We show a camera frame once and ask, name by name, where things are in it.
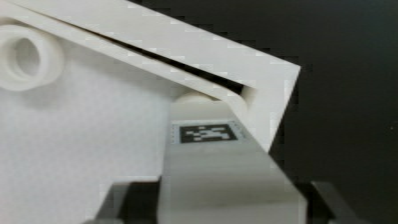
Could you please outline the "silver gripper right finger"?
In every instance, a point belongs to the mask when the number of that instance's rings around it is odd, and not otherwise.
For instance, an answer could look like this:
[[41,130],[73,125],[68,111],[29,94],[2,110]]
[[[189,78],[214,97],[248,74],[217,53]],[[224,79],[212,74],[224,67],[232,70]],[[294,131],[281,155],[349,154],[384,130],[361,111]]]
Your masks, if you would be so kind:
[[359,217],[329,182],[303,182],[299,191],[308,199],[306,224],[359,224]]

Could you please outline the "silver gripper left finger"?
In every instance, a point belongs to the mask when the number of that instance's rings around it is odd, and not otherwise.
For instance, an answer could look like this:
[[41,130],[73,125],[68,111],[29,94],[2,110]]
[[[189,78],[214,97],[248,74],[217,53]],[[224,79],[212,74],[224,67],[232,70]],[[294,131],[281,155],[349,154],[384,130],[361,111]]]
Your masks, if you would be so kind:
[[116,183],[88,224],[159,224],[160,182]]

